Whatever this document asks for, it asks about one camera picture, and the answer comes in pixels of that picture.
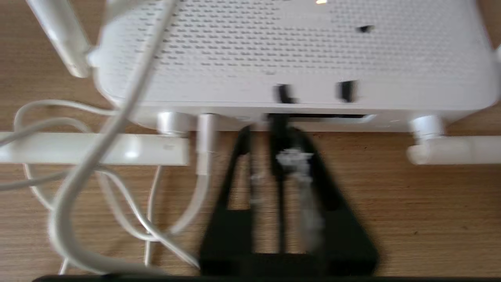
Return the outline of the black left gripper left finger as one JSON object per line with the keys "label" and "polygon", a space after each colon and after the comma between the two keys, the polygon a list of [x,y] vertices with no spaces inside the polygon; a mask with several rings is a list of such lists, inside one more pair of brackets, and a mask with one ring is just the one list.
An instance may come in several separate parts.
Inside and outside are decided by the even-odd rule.
{"label": "black left gripper left finger", "polygon": [[[283,274],[283,177],[277,179],[278,253],[254,251],[254,216],[257,209],[257,175],[253,168],[252,127],[237,135],[214,211],[199,249],[201,275],[282,275]],[[229,200],[239,158],[248,156],[249,207],[230,210]]]}

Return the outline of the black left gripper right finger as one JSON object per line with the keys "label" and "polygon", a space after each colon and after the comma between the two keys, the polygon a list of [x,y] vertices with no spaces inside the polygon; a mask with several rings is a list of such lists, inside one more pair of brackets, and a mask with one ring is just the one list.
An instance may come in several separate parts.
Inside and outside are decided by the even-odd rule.
{"label": "black left gripper right finger", "polygon": [[290,129],[280,153],[299,190],[299,230],[308,255],[324,275],[372,275],[379,253],[305,132]]}

